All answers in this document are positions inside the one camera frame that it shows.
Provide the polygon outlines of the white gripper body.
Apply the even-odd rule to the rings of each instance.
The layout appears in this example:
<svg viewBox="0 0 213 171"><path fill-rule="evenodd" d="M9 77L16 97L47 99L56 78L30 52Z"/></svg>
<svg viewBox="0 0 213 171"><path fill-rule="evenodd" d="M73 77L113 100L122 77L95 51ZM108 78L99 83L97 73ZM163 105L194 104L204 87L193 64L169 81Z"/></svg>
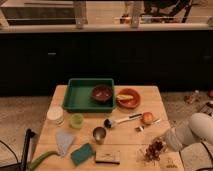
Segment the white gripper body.
<svg viewBox="0 0 213 171"><path fill-rule="evenodd" d="M168 129L162 134L163 140L165 141L168 148L172 151L178 151L179 150L179 144L178 140L175 136L174 129Z"/></svg>

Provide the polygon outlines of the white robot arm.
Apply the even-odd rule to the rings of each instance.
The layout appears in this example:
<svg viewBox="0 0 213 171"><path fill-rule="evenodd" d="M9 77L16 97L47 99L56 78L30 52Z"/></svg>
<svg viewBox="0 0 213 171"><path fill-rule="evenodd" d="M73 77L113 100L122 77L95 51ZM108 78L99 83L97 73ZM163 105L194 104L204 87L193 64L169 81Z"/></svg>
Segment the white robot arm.
<svg viewBox="0 0 213 171"><path fill-rule="evenodd" d="M202 141L213 145L213 116L194 113L185 122L166 130L160 138L175 152Z"/></svg>

